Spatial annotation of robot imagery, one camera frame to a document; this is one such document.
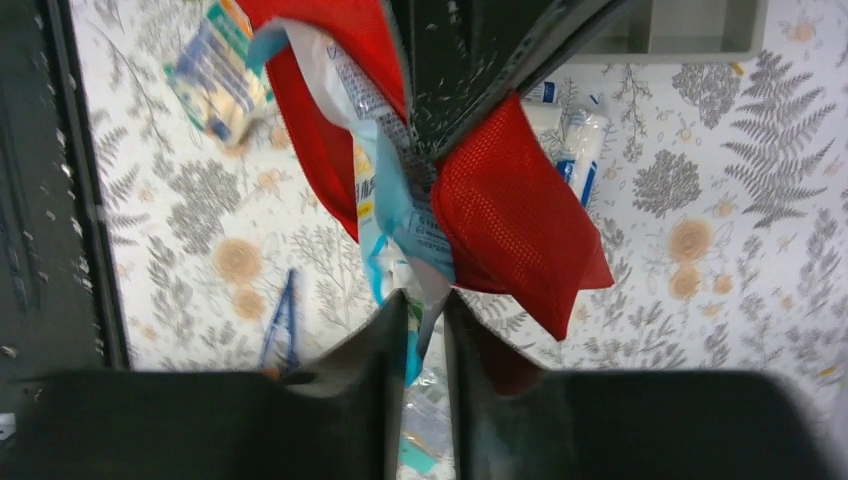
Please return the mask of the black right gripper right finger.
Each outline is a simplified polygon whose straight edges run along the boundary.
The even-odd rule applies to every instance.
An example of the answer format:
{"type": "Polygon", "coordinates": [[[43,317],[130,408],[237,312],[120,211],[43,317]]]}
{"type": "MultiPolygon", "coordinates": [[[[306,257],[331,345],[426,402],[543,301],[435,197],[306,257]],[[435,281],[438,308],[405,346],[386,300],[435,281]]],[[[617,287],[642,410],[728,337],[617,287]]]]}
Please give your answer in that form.
{"type": "Polygon", "coordinates": [[[774,378],[733,370],[550,370],[445,305],[460,479],[843,479],[774,378]]]}

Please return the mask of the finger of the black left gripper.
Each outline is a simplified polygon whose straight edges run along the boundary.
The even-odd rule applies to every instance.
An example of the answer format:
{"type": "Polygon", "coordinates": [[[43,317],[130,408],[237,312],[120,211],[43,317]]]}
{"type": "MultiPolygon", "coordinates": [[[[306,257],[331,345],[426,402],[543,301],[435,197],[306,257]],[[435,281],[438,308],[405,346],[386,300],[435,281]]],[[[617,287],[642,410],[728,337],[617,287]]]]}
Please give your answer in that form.
{"type": "Polygon", "coordinates": [[[616,0],[383,1],[416,153],[440,159],[626,10],[616,0]]]}

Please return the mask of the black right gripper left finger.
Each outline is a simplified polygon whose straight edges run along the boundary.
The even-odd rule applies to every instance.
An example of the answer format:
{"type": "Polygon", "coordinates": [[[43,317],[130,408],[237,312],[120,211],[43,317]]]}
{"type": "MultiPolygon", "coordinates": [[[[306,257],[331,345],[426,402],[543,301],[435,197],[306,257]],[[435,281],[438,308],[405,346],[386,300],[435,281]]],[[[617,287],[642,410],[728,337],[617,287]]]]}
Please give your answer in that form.
{"type": "Polygon", "coordinates": [[[253,372],[47,377],[1,452],[5,479],[392,479],[407,300],[321,358],[253,372]]]}

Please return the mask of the red first aid pouch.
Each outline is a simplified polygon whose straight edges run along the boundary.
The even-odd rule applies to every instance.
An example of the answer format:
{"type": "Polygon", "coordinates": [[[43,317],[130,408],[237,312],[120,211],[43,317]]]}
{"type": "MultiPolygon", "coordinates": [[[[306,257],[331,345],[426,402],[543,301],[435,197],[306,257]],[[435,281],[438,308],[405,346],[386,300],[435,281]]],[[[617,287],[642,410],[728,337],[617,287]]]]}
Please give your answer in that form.
{"type": "MultiPolygon", "coordinates": [[[[398,48],[383,1],[244,1],[260,29],[275,17],[336,40],[408,123],[398,48]]],[[[577,293],[613,277],[600,235],[551,165],[512,93],[449,154],[428,194],[457,261],[458,286],[512,296],[548,333],[565,338],[577,293]]]]}

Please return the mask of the blue white plastic packet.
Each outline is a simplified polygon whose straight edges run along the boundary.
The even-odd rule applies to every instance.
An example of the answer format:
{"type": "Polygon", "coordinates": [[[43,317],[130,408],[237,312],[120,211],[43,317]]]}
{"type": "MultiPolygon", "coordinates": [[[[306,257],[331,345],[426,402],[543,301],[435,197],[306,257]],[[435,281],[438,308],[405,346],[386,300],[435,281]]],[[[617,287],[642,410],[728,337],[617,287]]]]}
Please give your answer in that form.
{"type": "Polygon", "coordinates": [[[247,63],[290,47],[319,117],[352,137],[344,160],[353,168],[361,260],[379,305],[396,290],[409,302],[406,384],[421,374],[437,318],[455,280],[451,247],[427,187],[435,168],[415,158],[408,129],[353,58],[325,32],[275,17],[255,33],[247,63]]]}

